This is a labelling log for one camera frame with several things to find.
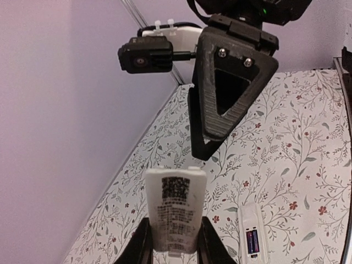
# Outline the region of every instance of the white remote control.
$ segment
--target white remote control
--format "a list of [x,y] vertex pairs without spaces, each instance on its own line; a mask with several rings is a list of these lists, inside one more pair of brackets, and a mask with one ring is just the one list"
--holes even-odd
[[197,249],[206,173],[188,169],[148,169],[145,185],[155,251],[177,257]]

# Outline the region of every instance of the white plastic clip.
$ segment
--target white plastic clip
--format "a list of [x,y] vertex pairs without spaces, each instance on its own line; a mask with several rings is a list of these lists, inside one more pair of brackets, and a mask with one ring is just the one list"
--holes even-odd
[[177,28],[174,27],[175,21],[173,19],[167,20],[167,24],[170,26],[170,36],[176,36]]
[[160,25],[161,25],[161,22],[160,20],[156,20],[154,22],[154,25],[155,25],[155,33],[157,36],[162,36],[163,34],[161,33],[161,30],[160,30]]

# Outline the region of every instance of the battery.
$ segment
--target battery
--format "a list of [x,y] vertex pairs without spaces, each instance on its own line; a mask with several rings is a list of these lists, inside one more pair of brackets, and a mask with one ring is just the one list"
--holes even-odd
[[259,253],[259,239],[257,230],[246,232],[248,254]]

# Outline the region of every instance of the small black camera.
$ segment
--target small black camera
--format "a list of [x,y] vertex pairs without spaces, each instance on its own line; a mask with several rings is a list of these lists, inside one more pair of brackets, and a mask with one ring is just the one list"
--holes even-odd
[[121,69],[130,74],[172,70],[173,46],[165,36],[133,37],[118,51]]

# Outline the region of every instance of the qr code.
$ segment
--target qr code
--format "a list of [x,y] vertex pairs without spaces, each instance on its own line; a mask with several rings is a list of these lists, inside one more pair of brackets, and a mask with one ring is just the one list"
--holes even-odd
[[178,201],[186,202],[188,198],[190,179],[183,177],[162,178],[162,198],[176,198]]

